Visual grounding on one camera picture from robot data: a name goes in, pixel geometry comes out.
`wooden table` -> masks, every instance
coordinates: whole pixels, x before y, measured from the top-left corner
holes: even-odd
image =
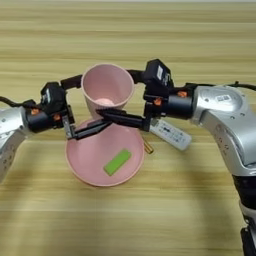
[[[39,100],[47,81],[111,62],[143,69],[162,59],[185,82],[255,83],[255,4],[0,3],[0,94]],[[141,114],[143,86],[126,109]],[[255,109],[256,97],[248,93]],[[89,118],[69,93],[77,124]],[[64,131],[24,142],[0,186],[1,256],[241,256],[238,196],[209,133],[167,119],[193,136],[179,152],[155,148],[129,182],[86,185],[65,159]]]

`white label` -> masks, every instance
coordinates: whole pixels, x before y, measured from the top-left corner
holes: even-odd
[[[162,74],[163,74],[163,68],[161,66],[158,66],[157,77],[159,80],[162,80]]]
[[[231,101],[231,97],[229,95],[220,95],[216,97],[216,100],[219,102]]]

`green rectangle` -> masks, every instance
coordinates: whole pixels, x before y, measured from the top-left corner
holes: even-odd
[[[112,176],[130,159],[131,155],[131,152],[127,149],[123,149],[107,165],[104,166],[104,170],[109,176]]]

